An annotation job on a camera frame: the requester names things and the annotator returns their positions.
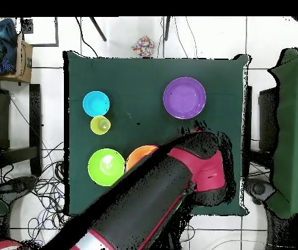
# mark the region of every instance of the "cardboard box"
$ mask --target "cardboard box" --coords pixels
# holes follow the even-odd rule
[[[22,40],[22,34],[18,35],[16,48],[16,72],[0,76],[0,81],[15,81],[18,83],[31,82],[31,66],[33,47]]]

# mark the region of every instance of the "floor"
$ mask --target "floor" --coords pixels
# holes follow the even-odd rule
[[[102,57],[139,57],[131,46],[143,35],[153,39],[156,48],[162,35],[161,17],[119,17],[96,18],[107,37],[103,42],[89,18],[78,18],[84,40]],[[190,58],[232,59],[238,54],[248,54],[252,62],[248,71],[248,84],[253,86],[252,97],[252,148],[258,147],[259,121],[257,98],[261,90],[274,87],[274,78],[267,72],[275,66],[280,52],[284,48],[298,47],[298,23],[291,17],[186,17],[178,16],[171,20],[170,34],[165,42],[164,57],[183,58],[185,53],[180,41]],[[42,89],[42,139],[48,150],[64,141],[63,127],[63,58],[62,51],[73,50],[86,57],[94,57],[80,37],[80,30],[75,18],[58,18],[58,47],[55,44],[54,18],[33,18],[34,33],[26,35],[30,44],[51,44],[49,47],[33,48],[32,83],[40,83]],[[162,42],[159,54],[163,57]],[[29,86],[2,81],[1,86],[8,89],[25,118],[29,118]],[[29,145],[29,126],[18,110],[11,103],[10,108],[10,145],[12,148]],[[63,159],[63,145],[54,150],[52,161]],[[43,166],[51,161],[43,159]],[[30,175],[29,163],[15,164],[9,177]],[[44,178],[52,177],[52,170],[44,173]],[[244,206],[249,214],[244,217],[198,215],[191,219],[189,227],[181,236],[183,250],[264,250],[267,237],[267,220],[262,206],[252,203],[244,194]],[[43,207],[34,195],[27,195],[18,200],[10,220],[11,235],[16,240],[29,238],[29,233],[36,226],[34,217],[41,218]],[[39,239],[48,242],[57,234],[50,223],[45,225]]]

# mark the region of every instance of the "yellow cup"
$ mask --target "yellow cup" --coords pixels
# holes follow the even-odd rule
[[[110,127],[111,123],[105,116],[96,116],[91,121],[91,130],[98,135],[105,134]]]

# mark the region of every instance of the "orange bowl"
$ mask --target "orange bowl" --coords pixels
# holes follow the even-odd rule
[[[137,162],[139,162],[144,156],[152,153],[157,146],[145,145],[140,146],[136,150],[134,150],[127,159],[125,165],[125,171],[129,171]]]

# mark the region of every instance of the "green bowl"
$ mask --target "green bowl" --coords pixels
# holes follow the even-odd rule
[[[109,187],[124,174],[125,159],[116,150],[103,148],[89,158],[87,168],[95,183]]]

